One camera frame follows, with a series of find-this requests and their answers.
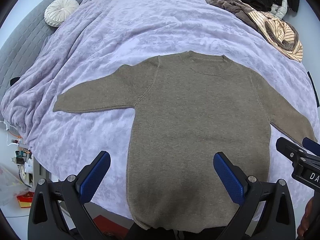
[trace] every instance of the sweater sleeve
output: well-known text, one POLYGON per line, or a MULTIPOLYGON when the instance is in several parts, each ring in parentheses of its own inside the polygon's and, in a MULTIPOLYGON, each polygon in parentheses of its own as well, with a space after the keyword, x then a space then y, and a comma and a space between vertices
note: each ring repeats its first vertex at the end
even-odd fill
POLYGON ((317 142, 309 120, 300 114, 258 73, 252 71, 252 85, 270 124, 302 146, 305 137, 317 142))
POLYGON ((122 65, 113 74, 87 81, 58 95, 53 111, 88 113, 134 108, 150 89, 158 70, 158 57, 135 66, 122 65))

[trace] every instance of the plastic bag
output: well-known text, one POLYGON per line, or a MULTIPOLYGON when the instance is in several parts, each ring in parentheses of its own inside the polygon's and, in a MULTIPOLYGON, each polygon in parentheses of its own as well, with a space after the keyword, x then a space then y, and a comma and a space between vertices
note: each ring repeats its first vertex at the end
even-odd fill
POLYGON ((0 164, 0 206, 7 205, 14 197, 28 191, 26 185, 0 164))

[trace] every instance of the pillow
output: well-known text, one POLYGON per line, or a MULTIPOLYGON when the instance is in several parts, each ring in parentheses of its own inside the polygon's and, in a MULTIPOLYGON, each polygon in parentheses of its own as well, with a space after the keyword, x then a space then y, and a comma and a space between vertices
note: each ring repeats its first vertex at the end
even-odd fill
POLYGON ((52 27, 59 27, 78 7, 76 0, 54 0, 45 9, 44 20, 52 27))

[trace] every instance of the fleece blanket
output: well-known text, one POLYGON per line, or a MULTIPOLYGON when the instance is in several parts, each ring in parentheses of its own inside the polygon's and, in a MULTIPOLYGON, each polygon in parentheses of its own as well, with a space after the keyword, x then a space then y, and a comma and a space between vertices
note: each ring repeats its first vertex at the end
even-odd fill
MULTIPOLYGON (((205 0, 84 0, 7 91, 0 110, 39 163, 61 180, 77 174, 101 150, 108 151, 111 167, 92 201, 131 218, 125 171, 134 110, 70 114, 52 112, 53 105, 57 95, 110 75, 123 64, 189 50, 226 55, 257 71, 309 119, 320 139, 316 99, 304 66, 205 0)), ((268 181, 285 179, 296 207, 312 190, 291 178, 290 161, 276 151, 276 140, 284 135, 271 129, 268 181)))

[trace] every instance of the black pants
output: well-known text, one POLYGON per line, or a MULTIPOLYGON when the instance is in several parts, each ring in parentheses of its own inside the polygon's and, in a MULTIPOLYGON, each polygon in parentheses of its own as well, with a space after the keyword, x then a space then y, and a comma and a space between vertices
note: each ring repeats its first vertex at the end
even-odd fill
MULTIPOLYGON (((225 227, 206 228, 200 233, 195 234, 191 232, 183 231, 185 240, 215 240, 222 233, 225 227)), ((132 225, 128 234, 124 240, 175 240, 173 230, 165 230, 164 228, 150 228, 144 230, 136 223, 132 225)), ((249 236, 245 235, 243 240, 249 239, 249 236)))

